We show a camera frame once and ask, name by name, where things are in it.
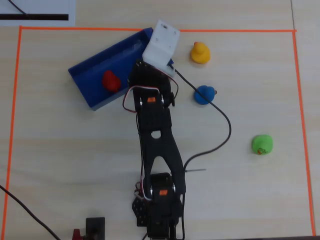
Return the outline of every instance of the hole in bracket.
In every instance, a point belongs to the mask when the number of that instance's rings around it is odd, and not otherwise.
[[[161,138],[161,131],[153,131],[151,133],[151,136],[154,138],[154,139],[159,139]]]

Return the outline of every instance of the black power cable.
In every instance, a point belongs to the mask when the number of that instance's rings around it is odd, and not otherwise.
[[[61,240],[47,225],[45,225],[39,218],[37,218],[30,210],[26,207],[18,198],[16,198],[11,192],[5,189],[3,186],[0,185],[0,189],[2,189],[6,194],[8,194],[13,200],[15,200],[21,207],[26,210],[26,212],[36,220],[42,227],[44,227],[56,240]]]
[[[9,1],[16,9],[18,9],[20,13],[22,13],[22,14],[24,14],[24,15],[28,15],[28,14],[26,14],[24,11],[22,11],[17,5],[15,5],[13,1],[11,1],[11,0],[8,0],[8,1]]]
[[[199,156],[202,156],[202,155],[206,155],[206,154],[210,154],[216,150],[218,150],[219,148],[221,148],[223,145],[226,144],[226,142],[228,142],[228,140],[230,139],[230,136],[231,136],[231,131],[232,131],[232,128],[231,128],[231,122],[229,120],[229,118],[227,117],[227,115],[220,109],[218,108],[215,104],[213,104],[211,101],[209,101],[205,96],[202,95],[201,92],[199,92],[198,89],[196,89],[196,87],[194,85],[192,85],[187,79],[185,79],[184,76],[182,76],[182,74],[174,69],[174,71],[176,72],[176,74],[179,75],[180,78],[182,78],[183,81],[185,81],[197,94],[200,95],[200,97],[202,97],[204,100],[206,100],[210,105],[212,105],[215,109],[217,109],[226,119],[226,121],[228,122],[228,126],[229,126],[229,134],[228,136],[226,137],[226,139],[220,144],[218,145],[217,147],[213,148],[213,149],[210,149],[210,150],[207,150],[207,151],[203,151],[203,152],[199,152],[193,156],[191,156],[186,162],[185,164],[183,165],[183,170],[186,172],[186,168],[187,168],[187,165],[191,162],[191,160],[195,159],[196,157],[199,157]],[[185,240],[185,200],[186,200],[186,195],[183,194],[182,195],[182,216],[181,216],[181,225],[182,225],[182,239],[181,240]]]
[[[175,72],[176,72],[176,74],[178,74],[179,77],[182,78],[182,80],[185,81],[197,94],[199,94],[200,97],[202,97],[202,98],[203,98],[204,100],[206,100],[210,105],[212,105],[215,109],[217,109],[217,110],[225,117],[225,119],[226,119],[226,121],[228,122],[228,125],[229,125],[229,134],[228,134],[228,136],[226,137],[226,139],[225,139],[220,145],[218,145],[217,147],[215,147],[215,148],[213,148],[213,149],[210,149],[210,150],[208,150],[208,151],[199,152],[199,153],[191,156],[191,157],[185,162],[185,164],[184,164],[184,166],[183,166],[183,170],[186,171],[187,165],[191,162],[191,160],[195,159],[196,157],[202,156],[202,155],[210,154],[210,153],[218,150],[219,148],[221,148],[223,145],[225,145],[226,142],[228,142],[228,140],[230,139],[231,130],[232,130],[232,129],[231,129],[231,122],[230,122],[229,118],[227,117],[227,115],[226,115],[220,108],[218,108],[215,104],[213,104],[211,101],[209,101],[205,96],[203,96],[203,95],[201,94],[201,92],[199,92],[198,89],[196,89],[195,86],[193,86],[187,79],[185,79],[185,77],[182,76],[182,74],[181,74],[179,71],[177,71],[177,70],[175,69]]]

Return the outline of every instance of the blue tray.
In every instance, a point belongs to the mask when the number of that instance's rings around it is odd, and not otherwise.
[[[90,108],[95,111],[127,92],[128,76],[136,61],[142,60],[142,53],[152,33],[151,27],[145,28],[69,68],[70,75]],[[121,89],[117,93],[106,90],[102,85],[103,75],[107,70],[121,80]]]

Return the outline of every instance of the orange tape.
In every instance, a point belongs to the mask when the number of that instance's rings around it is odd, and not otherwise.
[[[297,41],[296,41],[296,34],[295,34],[294,32],[292,32],[292,40],[293,40],[295,72],[296,72],[296,81],[297,81],[297,85],[298,85],[299,105],[300,105],[300,114],[301,114],[301,123],[302,123],[302,135],[303,135],[303,144],[304,144],[306,181],[307,181],[307,185],[308,185],[308,196],[309,196],[309,211],[310,211],[311,230],[312,230],[312,235],[313,235],[313,236],[316,236],[315,216],[314,216],[314,205],[313,205],[313,198],[312,198],[311,176],[310,176],[310,166],[309,166],[309,156],[308,156],[308,145],[307,145],[307,134],[306,134],[305,115],[304,115],[304,105],[303,105],[302,93],[301,93],[301,83],[300,83],[300,73],[299,73]]]
[[[182,33],[294,33],[296,29],[180,29]]]
[[[25,30],[141,31],[143,28],[22,26]]]
[[[7,190],[9,190],[9,183],[10,183],[12,145],[13,145],[13,140],[14,140],[16,96],[17,96],[18,70],[19,70],[19,59],[20,59],[20,48],[21,48],[21,35],[22,35],[22,27],[19,26],[19,36],[18,36],[18,45],[16,48],[15,72],[14,72],[14,84],[13,84],[13,96],[12,96],[8,166],[7,166],[7,170],[6,170],[6,182],[5,182],[5,189],[7,189]],[[8,208],[8,195],[5,194],[4,195],[3,217],[2,217],[1,240],[5,239],[7,208]]]
[[[143,28],[122,27],[55,27],[22,26],[25,30],[141,31]],[[293,33],[295,29],[180,29],[182,33]]]

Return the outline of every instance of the toy duck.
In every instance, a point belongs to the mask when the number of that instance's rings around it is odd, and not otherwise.
[[[196,41],[191,50],[191,58],[198,64],[206,64],[210,60],[210,49],[203,42]]]

